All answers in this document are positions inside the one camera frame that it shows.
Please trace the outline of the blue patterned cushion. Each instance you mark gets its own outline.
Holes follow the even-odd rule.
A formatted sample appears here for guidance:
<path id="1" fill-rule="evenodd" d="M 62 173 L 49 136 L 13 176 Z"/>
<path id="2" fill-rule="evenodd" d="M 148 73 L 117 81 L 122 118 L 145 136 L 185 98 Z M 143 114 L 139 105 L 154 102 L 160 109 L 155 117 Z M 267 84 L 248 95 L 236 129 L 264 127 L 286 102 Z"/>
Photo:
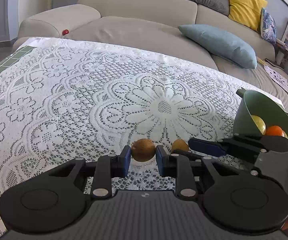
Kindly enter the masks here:
<path id="1" fill-rule="evenodd" d="M 277 31 L 275 20 L 265 8 L 261 9 L 260 34 L 262 39 L 264 39 L 265 41 L 271 43 L 272 45 L 276 44 Z"/>

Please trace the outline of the light blue pillow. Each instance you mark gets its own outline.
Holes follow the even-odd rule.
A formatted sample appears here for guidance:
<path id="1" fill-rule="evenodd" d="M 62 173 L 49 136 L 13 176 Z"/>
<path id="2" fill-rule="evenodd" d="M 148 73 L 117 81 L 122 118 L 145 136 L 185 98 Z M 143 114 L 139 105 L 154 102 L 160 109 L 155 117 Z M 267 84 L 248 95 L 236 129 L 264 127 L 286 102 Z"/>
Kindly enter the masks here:
<path id="1" fill-rule="evenodd" d="M 216 56 L 231 61 L 241 68 L 257 68 L 254 49 L 226 30 L 207 24 L 180 25 L 178 29 L 183 35 Z"/>

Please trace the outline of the small red ball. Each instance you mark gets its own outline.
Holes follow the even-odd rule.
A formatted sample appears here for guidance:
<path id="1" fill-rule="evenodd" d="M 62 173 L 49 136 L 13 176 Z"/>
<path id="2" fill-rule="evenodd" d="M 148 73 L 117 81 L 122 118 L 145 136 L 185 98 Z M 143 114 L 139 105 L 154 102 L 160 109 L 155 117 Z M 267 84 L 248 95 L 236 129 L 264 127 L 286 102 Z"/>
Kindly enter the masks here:
<path id="1" fill-rule="evenodd" d="M 68 33 L 69 33 L 68 29 L 65 29 L 65 30 L 62 31 L 62 35 L 63 36 L 67 35 Z"/>

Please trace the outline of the yellow-green apple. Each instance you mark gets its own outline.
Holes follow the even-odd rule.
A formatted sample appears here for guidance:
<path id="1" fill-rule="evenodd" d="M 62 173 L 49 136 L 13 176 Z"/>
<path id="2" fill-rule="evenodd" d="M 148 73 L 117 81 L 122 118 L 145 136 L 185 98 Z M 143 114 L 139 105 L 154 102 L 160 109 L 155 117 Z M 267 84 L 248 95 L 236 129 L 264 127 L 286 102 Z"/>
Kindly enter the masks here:
<path id="1" fill-rule="evenodd" d="M 266 124 L 262 118 L 260 118 L 257 115 L 251 115 L 252 120 L 256 124 L 257 128 L 261 132 L 262 135 L 265 135 L 266 133 Z"/>

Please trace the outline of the beige sectional sofa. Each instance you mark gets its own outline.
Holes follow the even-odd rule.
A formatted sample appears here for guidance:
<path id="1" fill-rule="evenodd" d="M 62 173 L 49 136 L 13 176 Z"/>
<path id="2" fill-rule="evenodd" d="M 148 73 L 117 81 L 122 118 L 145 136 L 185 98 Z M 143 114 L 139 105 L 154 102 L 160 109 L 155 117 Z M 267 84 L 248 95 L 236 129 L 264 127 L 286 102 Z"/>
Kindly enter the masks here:
<path id="1" fill-rule="evenodd" d="M 213 55 L 184 36 L 181 24 L 207 24 L 226 30 L 248 43 L 257 57 L 270 64 L 275 49 L 259 33 L 227 16 L 188 0 L 78 0 L 26 18 L 19 26 L 17 49 L 30 37 L 118 44 L 195 62 L 252 84 L 279 98 L 288 112 L 288 93 L 264 68 L 248 70 Z"/>

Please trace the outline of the green plastic bowl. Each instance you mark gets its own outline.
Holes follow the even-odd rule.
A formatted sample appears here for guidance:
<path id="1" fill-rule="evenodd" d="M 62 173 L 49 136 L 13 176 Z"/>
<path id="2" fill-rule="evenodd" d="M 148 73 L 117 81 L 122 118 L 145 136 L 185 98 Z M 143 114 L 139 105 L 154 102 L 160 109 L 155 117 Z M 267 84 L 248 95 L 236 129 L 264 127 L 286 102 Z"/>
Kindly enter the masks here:
<path id="1" fill-rule="evenodd" d="M 259 116 L 267 127 L 279 126 L 288 135 L 288 113 L 275 101 L 255 90 L 237 90 L 241 102 L 233 123 L 233 133 L 240 135 L 251 135 L 260 137 L 257 125 L 251 118 L 252 115 Z"/>

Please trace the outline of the orange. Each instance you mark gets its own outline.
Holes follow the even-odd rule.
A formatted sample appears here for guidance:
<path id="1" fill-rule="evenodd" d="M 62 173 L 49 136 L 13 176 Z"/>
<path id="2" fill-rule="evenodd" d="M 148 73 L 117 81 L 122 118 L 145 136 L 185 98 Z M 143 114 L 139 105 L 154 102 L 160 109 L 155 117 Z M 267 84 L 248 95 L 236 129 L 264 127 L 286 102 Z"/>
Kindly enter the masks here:
<path id="1" fill-rule="evenodd" d="M 266 129 L 265 135 L 283 137 L 284 131 L 282 130 L 281 127 L 274 125 Z"/>

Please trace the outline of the yellow lemon fruit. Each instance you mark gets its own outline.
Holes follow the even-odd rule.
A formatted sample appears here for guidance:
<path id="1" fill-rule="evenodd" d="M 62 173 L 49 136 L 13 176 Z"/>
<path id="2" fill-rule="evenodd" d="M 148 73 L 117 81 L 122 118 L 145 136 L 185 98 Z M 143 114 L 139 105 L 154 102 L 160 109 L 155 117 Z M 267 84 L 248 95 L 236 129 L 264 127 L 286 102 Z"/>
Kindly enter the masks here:
<path id="1" fill-rule="evenodd" d="M 286 134 L 285 131 L 282 131 L 282 136 L 285 137 L 286 139 L 288 139 L 288 135 Z"/>

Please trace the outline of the printed paper sheet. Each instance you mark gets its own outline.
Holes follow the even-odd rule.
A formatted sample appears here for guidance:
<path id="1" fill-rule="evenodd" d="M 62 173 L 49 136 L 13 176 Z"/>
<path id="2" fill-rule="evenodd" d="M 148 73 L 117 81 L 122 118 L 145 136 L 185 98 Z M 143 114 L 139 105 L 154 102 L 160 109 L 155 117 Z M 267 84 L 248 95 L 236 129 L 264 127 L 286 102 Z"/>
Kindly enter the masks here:
<path id="1" fill-rule="evenodd" d="M 265 72 L 271 77 L 271 79 L 278 84 L 280 87 L 282 87 L 287 93 L 288 93 L 288 80 L 279 74 L 279 72 L 273 70 L 269 66 L 264 66 Z"/>

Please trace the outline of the yellow cushion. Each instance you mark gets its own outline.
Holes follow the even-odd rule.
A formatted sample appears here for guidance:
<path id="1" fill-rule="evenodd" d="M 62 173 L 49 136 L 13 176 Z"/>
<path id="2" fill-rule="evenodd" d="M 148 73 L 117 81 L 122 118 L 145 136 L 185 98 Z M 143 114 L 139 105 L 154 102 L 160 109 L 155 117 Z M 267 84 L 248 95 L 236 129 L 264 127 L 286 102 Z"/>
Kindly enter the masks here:
<path id="1" fill-rule="evenodd" d="M 258 32 L 261 10 L 266 6 L 266 0 L 229 0 L 228 18 Z"/>

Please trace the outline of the brown kiwi fruit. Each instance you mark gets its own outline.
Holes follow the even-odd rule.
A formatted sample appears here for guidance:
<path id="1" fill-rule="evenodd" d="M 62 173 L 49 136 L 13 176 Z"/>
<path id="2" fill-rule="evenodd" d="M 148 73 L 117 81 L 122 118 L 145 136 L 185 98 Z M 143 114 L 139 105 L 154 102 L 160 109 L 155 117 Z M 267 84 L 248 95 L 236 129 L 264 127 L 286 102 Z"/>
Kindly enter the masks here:
<path id="1" fill-rule="evenodd" d="M 181 150 L 181 151 L 186 151 L 188 152 L 189 151 L 189 146 L 188 144 L 182 140 L 182 139 L 177 139 L 173 142 L 172 144 L 172 149 L 171 149 L 171 152 L 174 152 L 176 150 Z"/>
<path id="2" fill-rule="evenodd" d="M 150 139 L 139 139 L 132 143 L 131 154 L 138 162 L 146 162 L 155 156 L 155 144 Z"/>

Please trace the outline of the white lace tablecloth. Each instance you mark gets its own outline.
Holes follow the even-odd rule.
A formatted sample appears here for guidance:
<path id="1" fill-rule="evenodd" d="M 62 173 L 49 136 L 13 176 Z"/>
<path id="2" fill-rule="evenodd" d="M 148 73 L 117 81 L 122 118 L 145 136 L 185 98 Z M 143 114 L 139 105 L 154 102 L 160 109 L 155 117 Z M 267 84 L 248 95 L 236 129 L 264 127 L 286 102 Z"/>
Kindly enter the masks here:
<path id="1" fill-rule="evenodd" d="M 68 160 L 96 161 L 142 138 L 166 152 L 177 139 L 228 138 L 240 88 L 254 86 L 164 54 L 31 40 L 0 63 L 0 195 Z"/>

